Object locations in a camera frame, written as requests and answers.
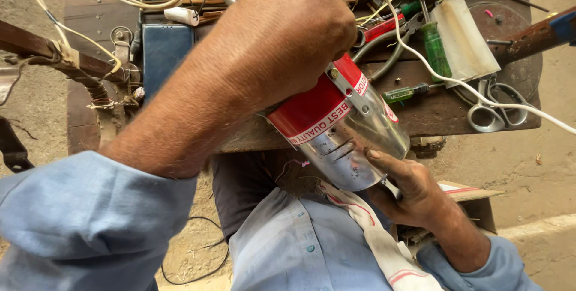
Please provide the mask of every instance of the dirt floor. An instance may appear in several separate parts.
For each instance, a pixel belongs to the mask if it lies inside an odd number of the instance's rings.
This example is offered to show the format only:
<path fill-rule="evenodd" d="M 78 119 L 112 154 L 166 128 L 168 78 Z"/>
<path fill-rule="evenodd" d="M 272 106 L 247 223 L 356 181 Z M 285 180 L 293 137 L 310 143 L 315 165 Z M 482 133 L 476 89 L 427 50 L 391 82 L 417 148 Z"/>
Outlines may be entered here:
<path fill-rule="evenodd" d="M 63 16 L 63 0 L 45 0 L 51 12 Z M 532 0 L 551 11 L 576 5 L 576 0 Z M 33 0 L 0 0 L 0 20 L 33 33 L 57 38 L 54 27 Z M 533 21 L 547 16 L 532 9 Z M 576 125 L 576 86 L 573 77 L 576 48 L 567 45 L 544 53 L 540 82 L 542 108 L 569 125 Z M 30 160 L 46 164 L 67 156 L 66 150 L 66 79 L 44 67 L 26 67 L 8 103 L 0 115 L 13 119 L 18 136 L 28 148 Z M 526 224 L 538 224 L 546 218 L 576 213 L 576 139 L 544 121 L 537 130 L 482 135 L 451 136 L 438 158 L 422 161 L 438 180 L 449 180 L 475 187 L 505 190 L 505 196 L 492 199 L 498 229 L 506 232 Z M 536 155 L 542 155 L 537 165 Z M 10 172 L 0 165 L 0 176 Z M 212 197 L 211 174 L 203 173 L 191 215 L 218 222 Z M 576 269 L 575 228 L 562 233 L 541 233 L 527 238 L 513 238 L 526 263 L 526 272 L 548 290 L 572 290 L 571 272 Z M 181 283 L 218 267 L 227 246 L 218 242 L 220 230 L 205 220 L 192 220 L 170 243 L 165 259 L 166 276 Z M 6 243 L 0 244 L 4 249 Z M 171 287 L 159 272 L 161 289 L 224 290 L 230 285 L 230 259 L 209 278 L 182 287 Z"/>

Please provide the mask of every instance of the round metal plate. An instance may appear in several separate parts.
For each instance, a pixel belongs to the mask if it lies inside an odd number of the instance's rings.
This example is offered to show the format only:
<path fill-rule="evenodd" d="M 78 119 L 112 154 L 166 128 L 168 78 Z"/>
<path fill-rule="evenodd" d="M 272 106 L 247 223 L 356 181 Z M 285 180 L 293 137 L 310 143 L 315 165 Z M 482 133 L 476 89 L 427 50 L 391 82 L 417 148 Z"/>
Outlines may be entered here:
<path fill-rule="evenodd" d="M 479 2 L 473 4 L 469 9 L 474 22 L 476 22 L 478 30 L 485 40 L 501 40 L 530 25 L 530 22 L 519 15 L 515 10 L 512 10 L 503 4 Z M 493 14 L 493 17 L 490 17 L 488 13 L 486 13 L 486 10 L 490 11 Z M 496 17 L 498 15 L 503 17 L 503 21 L 500 23 L 496 22 Z M 528 58 L 515 61 L 514 63 L 504 65 L 502 70 L 497 73 L 496 80 L 499 83 L 505 83 L 512 86 L 520 92 L 526 100 L 529 100 L 538 90 L 541 74 L 542 54 L 538 53 Z M 468 83 L 473 88 L 478 87 L 477 79 L 469 81 Z M 467 89 L 457 86 L 454 88 L 454 91 L 470 105 L 476 104 L 476 97 Z M 508 98 L 505 94 L 501 94 L 499 99 L 501 99 L 500 102 L 502 103 L 514 103 L 514 101 Z"/>

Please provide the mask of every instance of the white towel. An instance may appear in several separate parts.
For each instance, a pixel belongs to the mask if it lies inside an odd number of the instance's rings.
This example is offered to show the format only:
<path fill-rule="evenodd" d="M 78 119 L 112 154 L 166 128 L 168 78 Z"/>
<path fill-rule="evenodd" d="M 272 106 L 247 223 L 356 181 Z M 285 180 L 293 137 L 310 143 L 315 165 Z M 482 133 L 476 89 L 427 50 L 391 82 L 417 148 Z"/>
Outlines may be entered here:
<path fill-rule="evenodd" d="M 352 192 L 338 190 L 325 182 L 321 182 L 319 188 L 336 206 L 348 209 L 350 217 L 364 230 L 364 238 L 394 291 L 442 291 L 438 281 L 414 263 L 404 242 L 396 243 L 384 230 L 376 214 L 364 200 Z"/>

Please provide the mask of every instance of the fingernail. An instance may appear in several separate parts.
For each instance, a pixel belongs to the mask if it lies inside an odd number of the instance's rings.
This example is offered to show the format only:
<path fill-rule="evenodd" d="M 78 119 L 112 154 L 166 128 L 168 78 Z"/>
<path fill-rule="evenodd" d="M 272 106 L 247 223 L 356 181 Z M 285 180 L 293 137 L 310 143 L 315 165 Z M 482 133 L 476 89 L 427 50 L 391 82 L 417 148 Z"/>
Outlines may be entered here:
<path fill-rule="evenodd" d="M 378 151 L 375 150 L 371 150 L 368 152 L 368 156 L 371 158 L 375 158 L 375 159 L 380 159 L 380 153 L 378 153 Z"/>

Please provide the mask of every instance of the person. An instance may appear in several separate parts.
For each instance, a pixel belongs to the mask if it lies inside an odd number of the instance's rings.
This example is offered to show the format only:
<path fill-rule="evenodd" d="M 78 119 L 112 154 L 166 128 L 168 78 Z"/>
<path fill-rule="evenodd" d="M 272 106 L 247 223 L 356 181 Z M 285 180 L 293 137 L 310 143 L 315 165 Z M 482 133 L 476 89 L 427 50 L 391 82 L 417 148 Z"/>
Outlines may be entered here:
<path fill-rule="evenodd" d="M 196 175 L 255 112 L 312 88 L 356 40 L 344 0 L 239 0 L 117 139 L 6 177 L 2 290 L 155 290 L 187 221 Z M 437 243 L 418 253 L 450 290 L 541 290 L 514 245 L 479 233 L 427 169 L 369 151 L 404 199 L 368 189 L 392 221 Z M 233 290 L 391 290 L 362 229 L 326 199 L 275 186 L 255 153 L 215 155 L 214 197 Z"/>

